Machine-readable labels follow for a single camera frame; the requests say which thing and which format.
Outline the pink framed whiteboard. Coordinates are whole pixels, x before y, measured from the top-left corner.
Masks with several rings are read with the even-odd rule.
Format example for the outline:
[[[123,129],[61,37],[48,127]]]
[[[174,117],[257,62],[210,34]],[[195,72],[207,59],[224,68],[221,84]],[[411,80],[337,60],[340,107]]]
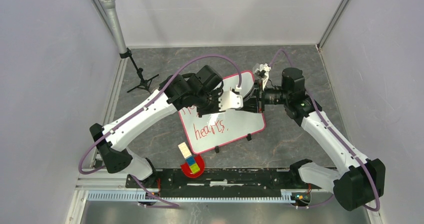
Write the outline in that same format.
[[[179,110],[188,145],[195,154],[215,149],[261,132],[266,127],[265,116],[234,109],[198,117],[195,106]]]

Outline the silver microphone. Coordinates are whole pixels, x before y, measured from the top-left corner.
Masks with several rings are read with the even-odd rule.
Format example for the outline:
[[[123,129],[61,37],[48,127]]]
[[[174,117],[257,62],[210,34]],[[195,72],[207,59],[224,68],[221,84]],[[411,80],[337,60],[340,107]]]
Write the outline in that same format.
[[[128,57],[128,50],[116,11],[116,0],[100,0],[100,2],[108,17],[111,31],[118,47],[119,55],[122,59],[125,59]]]

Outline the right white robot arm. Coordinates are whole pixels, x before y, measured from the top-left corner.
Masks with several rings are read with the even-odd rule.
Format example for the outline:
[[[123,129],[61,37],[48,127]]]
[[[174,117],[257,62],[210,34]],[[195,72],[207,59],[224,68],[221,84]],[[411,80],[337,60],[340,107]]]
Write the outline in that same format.
[[[287,116],[314,138],[335,164],[331,170],[304,159],[289,167],[289,182],[295,188],[318,186],[333,194],[348,211],[360,206],[379,211],[384,194],[386,167],[380,159],[369,159],[355,148],[327,117],[319,103],[307,93],[302,70],[286,68],[281,85],[268,88],[267,64],[254,68],[252,89],[244,97],[242,110],[263,113],[267,105],[283,105]]]

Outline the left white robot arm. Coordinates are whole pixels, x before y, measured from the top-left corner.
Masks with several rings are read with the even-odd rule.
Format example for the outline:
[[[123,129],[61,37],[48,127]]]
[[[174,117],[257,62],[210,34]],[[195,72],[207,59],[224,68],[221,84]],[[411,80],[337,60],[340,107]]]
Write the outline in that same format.
[[[90,134],[94,148],[108,173],[125,172],[135,176],[144,187],[157,182],[157,174],[148,158],[140,157],[129,144],[158,121],[182,108],[195,106],[200,115],[220,112],[219,98],[223,93],[223,78],[212,67],[204,66],[196,73],[176,73],[141,104],[118,120],[107,125],[93,124]]]

